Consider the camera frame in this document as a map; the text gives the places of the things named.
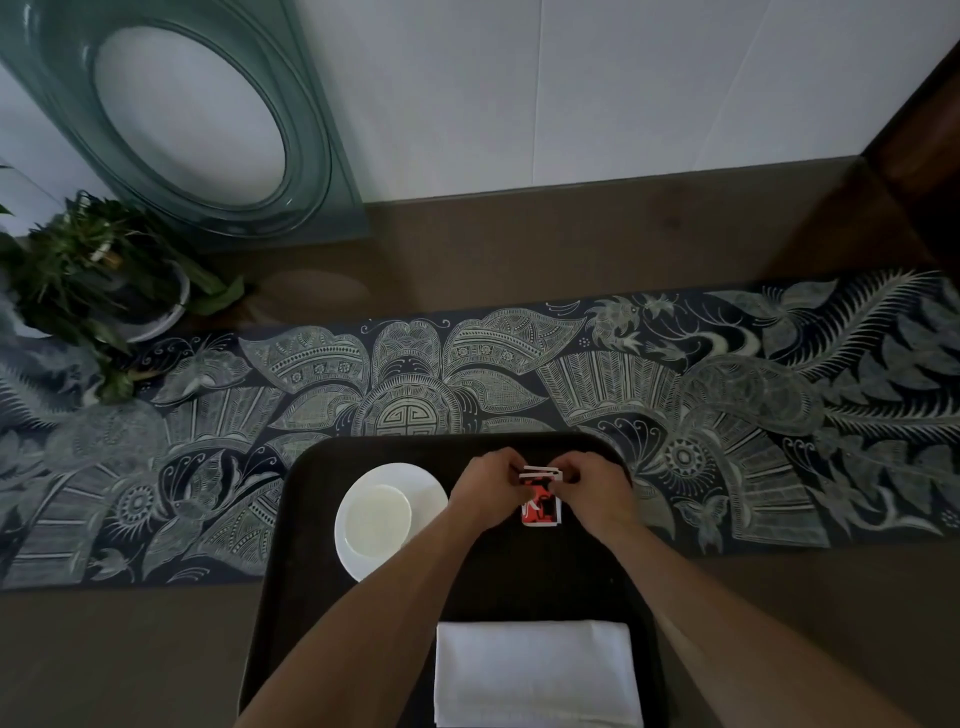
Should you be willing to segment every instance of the teal glass object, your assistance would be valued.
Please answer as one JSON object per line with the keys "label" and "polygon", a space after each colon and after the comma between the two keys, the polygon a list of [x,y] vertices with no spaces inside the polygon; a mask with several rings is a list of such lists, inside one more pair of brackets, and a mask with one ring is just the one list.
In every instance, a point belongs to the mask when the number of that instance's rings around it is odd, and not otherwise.
{"label": "teal glass object", "polygon": [[[97,53],[125,28],[204,45],[259,93],[283,140],[279,187],[251,205],[203,199],[161,177],[114,128]],[[369,234],[320,81],[287,0],[0,0],[0,56],[122,199],[153,209],[203,252]]]}

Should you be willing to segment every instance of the potted plant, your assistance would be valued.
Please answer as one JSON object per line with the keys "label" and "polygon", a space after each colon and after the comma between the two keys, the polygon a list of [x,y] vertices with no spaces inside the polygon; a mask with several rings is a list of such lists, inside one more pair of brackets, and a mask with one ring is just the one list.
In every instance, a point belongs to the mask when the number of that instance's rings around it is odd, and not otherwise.
{"label": "potted plant", "polygon": [[86,192],[25,246],[0,235],[0,267],[27,326],[93,349],[106,402],[154,374],[119,365],[130,343],[159,335],[184,309],[209,315],[244,294],[241,278],[224,284],[152,213]]}

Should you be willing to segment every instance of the white plate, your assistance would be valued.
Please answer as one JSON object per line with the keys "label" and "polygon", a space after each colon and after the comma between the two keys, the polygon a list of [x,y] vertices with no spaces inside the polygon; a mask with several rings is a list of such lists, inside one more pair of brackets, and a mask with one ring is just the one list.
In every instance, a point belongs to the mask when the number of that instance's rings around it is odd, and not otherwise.
{"label": "white plate", "polygon": [[410,521],[410,535],[407,541],[416,536],[428,523],[433,521],[446,507],[446,492],[433,475],[423,468],[409,463],[388,463],[367,471],[350,486],[344,499],[337,509],[337,519],[333,523],[333,543],[337,547],[337,556],[344,565],[347,573],[357,581],[370,575],[373,570],[383,564],[393,554],[371,558],[361,556],[347,546],[344,522],[347,519],[347,510],[357,493],[363,488],[372,485],[392,485],[407,496],[410,501],[412,519]]}

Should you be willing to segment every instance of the white napkin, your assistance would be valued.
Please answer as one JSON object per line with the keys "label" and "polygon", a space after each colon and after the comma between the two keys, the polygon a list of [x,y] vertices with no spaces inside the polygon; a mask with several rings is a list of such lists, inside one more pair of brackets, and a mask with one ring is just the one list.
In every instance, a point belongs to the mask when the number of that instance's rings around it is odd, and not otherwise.
{"label": "white napkin", "polygon": [[440,728],[642,727],[630,630],[608,621],[441,622]]}

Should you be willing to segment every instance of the table runner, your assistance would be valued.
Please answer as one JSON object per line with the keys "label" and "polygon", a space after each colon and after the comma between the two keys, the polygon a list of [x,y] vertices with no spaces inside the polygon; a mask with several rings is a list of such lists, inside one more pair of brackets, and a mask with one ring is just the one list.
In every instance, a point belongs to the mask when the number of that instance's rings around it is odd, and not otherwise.
{"label": "table runner", "polygon": [[960,532],[960,296],[935,271],[175,335],[118,406],[53,340],[0,347],[4,589],[265,569],[329,437],[580,429],[688,555]]}

